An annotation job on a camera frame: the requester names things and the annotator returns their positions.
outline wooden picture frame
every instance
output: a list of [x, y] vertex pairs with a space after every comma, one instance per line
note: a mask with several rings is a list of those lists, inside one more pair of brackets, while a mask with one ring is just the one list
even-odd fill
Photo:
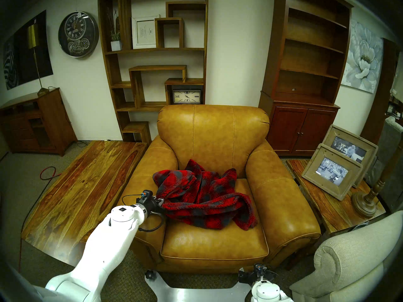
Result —
[[[326, 133], [326, 136], [323, 140], [323, 144], [339, 151], [340, 153], [344, 153], [342, 152], [342, 150], [340, 150], [340, 147], [334, 145], [335, 141], [337, 140], [338, 144], [340, 143], [343, 144], [342, 140], [344, 140], [347, 142], [344, 143], [345, 147], [347, 147], [348, 144], [352, 144], [353, 146], [355, 146], [355, 149], [357, 150], [357, 152], [351, 156], [353, 160], [357, 161], [358, 163], [361, 163], [363, 167], [360, 174], [357, 176], [356, 180], [353, 183], [353, 187], [357, 188], [360, 185], [362, 179], [364, 178], [365, 173], [367, 173], [371, 163], [373, 162], [375, 155], [378, 151], [378, 146], [358, 135], [355, 135], [345, 129], [342, 129], [332, 124]], [[365, 152], [365, 155], [359, 156], [358, 155], [359, 152]]]
[[[155, 40], [155, 18], [160, 18], [161, 15], [133, 18], [131, 23], [132, 37], [133, 37], [133, 49], [136, 48], [156, 48]], [[143, 40], [138, 38], [139, 30], [144, 31], [142, 33]]]
[[362, 164], [319, 144], [302, 177], [342, 201], [362, 170]]

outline flower painting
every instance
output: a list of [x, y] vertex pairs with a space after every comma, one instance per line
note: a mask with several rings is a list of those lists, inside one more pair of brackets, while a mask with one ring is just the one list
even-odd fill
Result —
[[383, 40], [351, 19], [350, 47], [341, 84], [374, 93], [382, 67]]

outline tan leather armchair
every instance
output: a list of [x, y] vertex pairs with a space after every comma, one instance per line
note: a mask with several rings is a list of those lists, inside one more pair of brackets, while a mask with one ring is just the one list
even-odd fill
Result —
[[[189, 159], [222, 175], [235, 168], [235, 191], [249, 195], [258, 224], [244, 231], [233, 221], [222, 230], [168, 219], [137, 232], [131, 250], [146, 269], [178, 273], [237, 273], [263, 262], [277, 267], [320, 236], [318, 222], [290, 173], [265, 140], [267, 114], [255, 107], [171, 105], [158, 115], [158, 133], [123, 192], [157, 191], [152, 176], [184, 169]], [[126, 204], [135, 196], [125, 197]], [[156, 215], [141, 225], [152, 229]]]

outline gray carpet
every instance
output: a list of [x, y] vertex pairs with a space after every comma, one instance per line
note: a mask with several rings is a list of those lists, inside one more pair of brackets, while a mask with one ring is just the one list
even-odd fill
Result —
[[[0, 247], [5, 259], [15, 269], [18, 268], [22, 222], [46, 185], [46, 181], [39, 179], [40, 172], [50, 165], [55, 166], [58, 173], [62, 172], [82, 150], [83, 148], [73, 144], [63, 157], [50, 154], [9, 153], [0, 162]], [[49, 176], [51, 176], [51, 170], [43, 175], [43, 177]], [[285, 270], [286, 263], [287, 260], [275, 270], [278, 276], [274, 282], [288, 296], [291, 296], [289, 286], [314, 271], [313, 256], [304, 258], [291, 271]], [[72, 269], [72, 266], [44, 254], [23, 241], [21, 275], [31, 284], [44, 287], [52, 277]], [[123, 262], [110, 274], [101, 293], [102, 301], [157, 301], [156, 296], [144, 281], [144, 272], [136, 256], [129, 251]], [[161, 273], [161, 275], [169, 286], [176, 288], [230, 288], [237, 282], [235, 274]]]

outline red plaid blanket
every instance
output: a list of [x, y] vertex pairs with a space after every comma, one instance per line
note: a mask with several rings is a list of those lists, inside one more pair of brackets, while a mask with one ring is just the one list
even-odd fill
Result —
[[153, 175], [157, 198], [171, 219], [186, 224], [222, 229], [231, 219], [242, 229], [254, 227], [257, 220], [252, 203], [245, 194], [235, 193], [236, 169], [220, 178], [189, 160], [185, 170], [163, 170]]

